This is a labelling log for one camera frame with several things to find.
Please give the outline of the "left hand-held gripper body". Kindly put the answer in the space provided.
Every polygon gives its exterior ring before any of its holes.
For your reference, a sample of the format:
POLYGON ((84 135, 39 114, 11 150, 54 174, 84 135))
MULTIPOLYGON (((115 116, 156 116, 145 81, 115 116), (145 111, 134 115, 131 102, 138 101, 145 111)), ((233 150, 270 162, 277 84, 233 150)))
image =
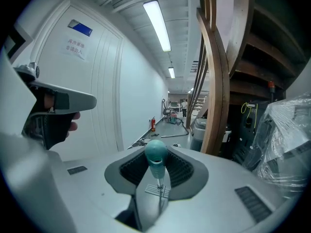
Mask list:
POLYGON ((46 150, 64 142, 75 113, 93 109, 96 98, 40 82, 37 63, 12 66, 12 51, 31 42, 17 26, 0 28, 0 149, 8 151, 26 137, 46 150))

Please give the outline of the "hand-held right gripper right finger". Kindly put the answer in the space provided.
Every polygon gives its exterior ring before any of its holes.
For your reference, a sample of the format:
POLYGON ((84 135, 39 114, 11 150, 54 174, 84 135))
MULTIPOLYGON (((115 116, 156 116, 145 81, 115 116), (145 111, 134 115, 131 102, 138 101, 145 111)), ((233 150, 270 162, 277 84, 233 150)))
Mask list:
POLYGON ((157 233, 270 233, 286 218, 292 207, 276 188, 241 165, 228 159, 175 147, 203 163, 208 169, 205 187, 189 200, 170 201, 155 223, 157 233), (254 199, 248 187, 270 209, 271 214, 256 222, 247 208, 254 199))

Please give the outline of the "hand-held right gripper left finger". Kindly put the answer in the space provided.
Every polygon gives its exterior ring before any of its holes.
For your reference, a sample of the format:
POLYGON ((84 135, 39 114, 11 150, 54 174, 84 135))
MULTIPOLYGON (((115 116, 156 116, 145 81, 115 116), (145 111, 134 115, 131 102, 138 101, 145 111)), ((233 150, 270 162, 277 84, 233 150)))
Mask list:
POLYGON ((0 170, 19 209, 43 233, 141 230, 134 195, 79 185, 59 154, 36 141, 1 134, 0 170))

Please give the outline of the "person's left hand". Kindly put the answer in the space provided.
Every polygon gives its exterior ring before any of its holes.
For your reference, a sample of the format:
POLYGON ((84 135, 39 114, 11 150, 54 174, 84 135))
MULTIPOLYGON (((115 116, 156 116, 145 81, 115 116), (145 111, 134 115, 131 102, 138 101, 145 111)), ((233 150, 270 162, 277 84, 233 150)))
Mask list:
POLYGON ((73 116, 73 118, 72 118, 72 120, 70 122, 70 126, 69 126, 69 129, 67 131, 66 138, 68 138, 70 132, 77 130, 78 125, 76 123, 76 120, 78 120, 80 117, 81 117, 80 112, 77 112, 77 113, 74 114, 74 116, 73 116))

